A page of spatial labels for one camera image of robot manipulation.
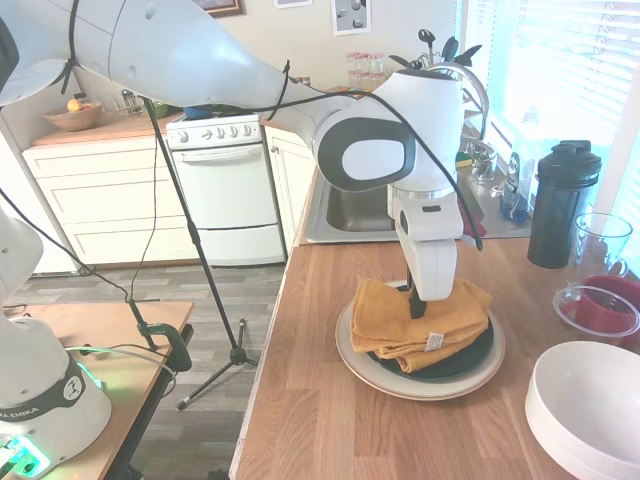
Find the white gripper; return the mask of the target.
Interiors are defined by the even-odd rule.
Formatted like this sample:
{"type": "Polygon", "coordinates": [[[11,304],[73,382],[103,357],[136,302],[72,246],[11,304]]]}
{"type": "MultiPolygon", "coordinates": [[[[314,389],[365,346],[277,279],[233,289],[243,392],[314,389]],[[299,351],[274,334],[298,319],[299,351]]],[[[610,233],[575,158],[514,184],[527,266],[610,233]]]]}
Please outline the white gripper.
{"type": "Polygon", "coordinates": [[[405,243],[407,291],[413,319],[425,315],[427,302],[449,297],[453,289],[457,247],[452,239],[405,243]]]}

